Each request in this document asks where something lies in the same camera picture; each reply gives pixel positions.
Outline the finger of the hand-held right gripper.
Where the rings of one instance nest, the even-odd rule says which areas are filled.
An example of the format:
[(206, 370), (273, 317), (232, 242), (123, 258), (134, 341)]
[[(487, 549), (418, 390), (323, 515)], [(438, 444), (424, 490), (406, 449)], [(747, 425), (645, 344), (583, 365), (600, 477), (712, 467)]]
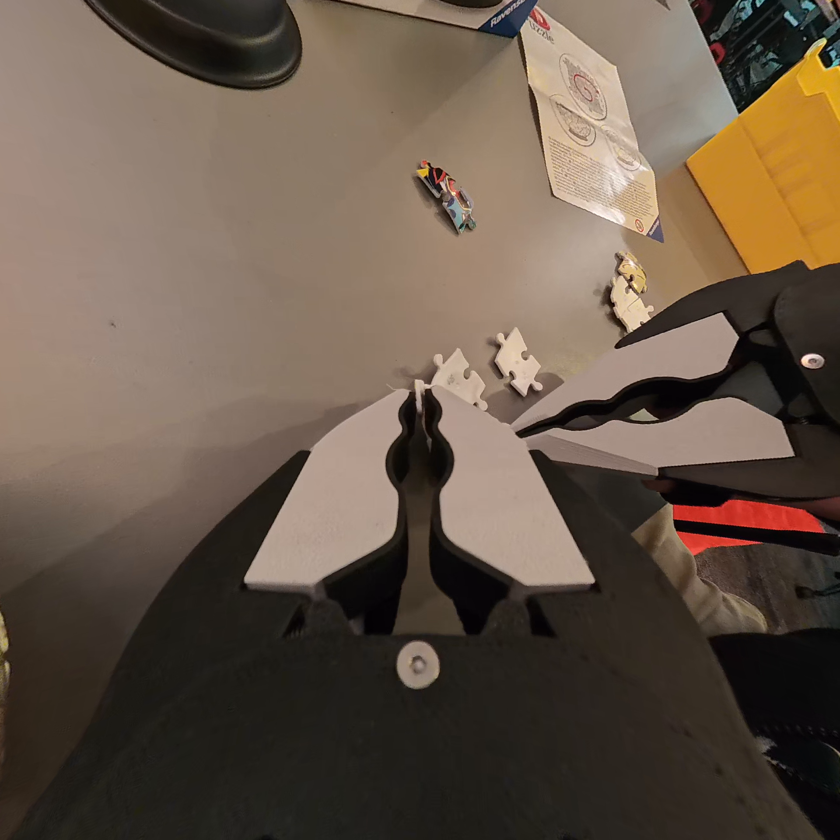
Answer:
[(657, 380), (696, 380), (727, 366), (739, 335), (717, 313), (610, 350), (542, 397), (511, 424), (520, 433), (580, 403), (607, 403), (627, 388)]
[(549, 428), (524, 438), (551, 460), (655, 477), (664, 468), (787, 459), (784, 425), (735, 397), (701, 402), (656, 423), (613, 420), (584, 430)]

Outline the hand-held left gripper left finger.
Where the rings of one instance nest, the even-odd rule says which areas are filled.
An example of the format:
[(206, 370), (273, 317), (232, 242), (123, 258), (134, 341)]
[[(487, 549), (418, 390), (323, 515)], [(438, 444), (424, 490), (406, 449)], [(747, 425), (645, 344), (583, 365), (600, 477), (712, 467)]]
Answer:
[(408, 565), (403, 482), (414, 392), (395, 390), (302, 453), (244, 578), (253, 592), (339, 604), (351, 621), (394, 621)]

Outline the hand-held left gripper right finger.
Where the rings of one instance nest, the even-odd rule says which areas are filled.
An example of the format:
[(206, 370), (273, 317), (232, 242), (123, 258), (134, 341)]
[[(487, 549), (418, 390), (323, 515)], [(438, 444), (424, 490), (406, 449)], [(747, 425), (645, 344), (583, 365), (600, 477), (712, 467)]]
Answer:
[(594, 586), (528, 447), (508, 424), (431, 387), (427, 436), (437, 471), (430, 570), (460, 620), (486, 621), (508, 598)]

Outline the white puzzle piece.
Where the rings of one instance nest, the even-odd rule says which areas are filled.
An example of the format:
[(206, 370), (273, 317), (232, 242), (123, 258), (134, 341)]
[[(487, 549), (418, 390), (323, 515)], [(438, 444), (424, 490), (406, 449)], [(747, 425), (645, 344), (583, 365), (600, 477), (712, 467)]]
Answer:
[(644, 300), (620, 275), (612, 278), (610, 301), (613, 314), (623, 325), (625, 333), (631, 333), (639, 329), (655, 313), (655, 308), (647, 306)]
[(496, 336), (499, 349), (495, 365), (503, 377), (509, 379), (509, 385), (520, 396), (525, 397), (530, 390), (540, 393), (543, 385), (537, 380), (541, 364), (532, 355), (518, 328), (508, 335), (499, 332)]
[(479, 374), (470, 369), (461, 349), (456, 349), (446, 360), (441, 353), (437, 353), (433, 363), (436, 372), (430, 387), (444, 388), (480, 411), (487, 410), (487, 402), (482, 397), (486, 385)]

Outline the yellow puzzle piece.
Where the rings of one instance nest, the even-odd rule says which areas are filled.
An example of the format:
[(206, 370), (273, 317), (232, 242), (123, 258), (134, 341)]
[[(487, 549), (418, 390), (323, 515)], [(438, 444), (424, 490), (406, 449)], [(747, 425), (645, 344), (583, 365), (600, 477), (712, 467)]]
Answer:
[(645, 294), (648, 288), (647, 273), (637, 258), (626, 250), (617, 251), (615, 257), (618, 275), (637, 295)]

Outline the colourful puzzle piece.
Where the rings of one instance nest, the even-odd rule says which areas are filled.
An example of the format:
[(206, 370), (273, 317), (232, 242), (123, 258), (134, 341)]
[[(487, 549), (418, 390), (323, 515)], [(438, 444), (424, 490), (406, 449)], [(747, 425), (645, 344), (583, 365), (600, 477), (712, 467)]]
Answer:
[(467, 191), (459, 186), (455, 178), (443, 168), (422, 160), (416, 169), (416, 177), (425, 184), (428, 191), (438, 200), (459, 234), (474, 230), (475, 205)]

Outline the blue puzzle box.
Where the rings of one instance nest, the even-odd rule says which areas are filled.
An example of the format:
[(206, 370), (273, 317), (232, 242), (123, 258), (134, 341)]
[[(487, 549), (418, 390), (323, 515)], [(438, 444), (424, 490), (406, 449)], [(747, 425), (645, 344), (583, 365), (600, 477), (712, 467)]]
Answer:
[(516, 37), (537, 1), (344, 1), (382, 11), (494, 35)]

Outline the black round ball stand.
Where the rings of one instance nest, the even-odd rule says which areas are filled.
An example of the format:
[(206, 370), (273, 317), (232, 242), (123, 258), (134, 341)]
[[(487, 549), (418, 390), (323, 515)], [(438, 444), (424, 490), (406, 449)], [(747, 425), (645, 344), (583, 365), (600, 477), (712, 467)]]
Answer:
[(146, 55), (219, 87), (273, 88), (290, 79), (301, 63), (301, 33), (286, 1), (86, 4)]

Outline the orange red object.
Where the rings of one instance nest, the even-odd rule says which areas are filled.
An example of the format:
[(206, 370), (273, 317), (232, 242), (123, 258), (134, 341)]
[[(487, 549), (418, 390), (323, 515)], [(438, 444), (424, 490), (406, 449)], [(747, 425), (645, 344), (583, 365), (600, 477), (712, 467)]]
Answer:
[(693, 554), (766, 544), (838, 556), (838, 514), (825, 503), (730, 500), (719, 507), (674, 506), (677, 533)]

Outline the yellow plastic bin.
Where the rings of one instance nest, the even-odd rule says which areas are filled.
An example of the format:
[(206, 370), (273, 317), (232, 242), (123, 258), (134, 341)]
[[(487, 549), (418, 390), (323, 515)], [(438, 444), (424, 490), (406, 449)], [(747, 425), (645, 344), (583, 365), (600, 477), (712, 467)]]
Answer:
[(839, 68), (826, 40), (686, 166), (752, 274), (839, 261)]

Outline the white instruction leaflet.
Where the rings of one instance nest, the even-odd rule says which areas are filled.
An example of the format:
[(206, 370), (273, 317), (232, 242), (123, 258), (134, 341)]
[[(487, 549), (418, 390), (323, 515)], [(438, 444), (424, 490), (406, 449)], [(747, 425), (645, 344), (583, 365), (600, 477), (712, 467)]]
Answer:
[(655, 174), (617, 68), (540, 6), (520, 38), (552, 194), (663, 243)]

